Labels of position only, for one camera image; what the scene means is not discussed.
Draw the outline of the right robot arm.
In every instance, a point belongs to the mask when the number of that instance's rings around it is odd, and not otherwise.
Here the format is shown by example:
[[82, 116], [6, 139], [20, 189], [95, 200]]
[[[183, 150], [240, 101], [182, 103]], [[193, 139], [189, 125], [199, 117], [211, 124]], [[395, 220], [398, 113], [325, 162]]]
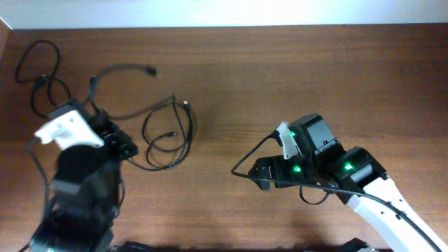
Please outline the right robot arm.
[[333, 146], [303, 156], [262, 157], [246, 175], [261, 190], [297, 186], [335, 194], [393, 251], [446, 251], [447, 245], [407, 203], [385, 168], [365, 149]]

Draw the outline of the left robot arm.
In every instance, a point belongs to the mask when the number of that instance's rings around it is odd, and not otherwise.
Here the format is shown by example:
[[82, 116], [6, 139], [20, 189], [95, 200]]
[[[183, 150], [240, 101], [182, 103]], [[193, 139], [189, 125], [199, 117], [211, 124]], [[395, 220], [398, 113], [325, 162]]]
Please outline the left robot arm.
[[54, 193], [31, 237], [32, 251], [107, 251], [124, 190], [120, 166], [138, 153], [132, 138], [105, 112], [86, 119], [78, 110], [62, 113], [36, 133], [61, 153], [47, 185]]

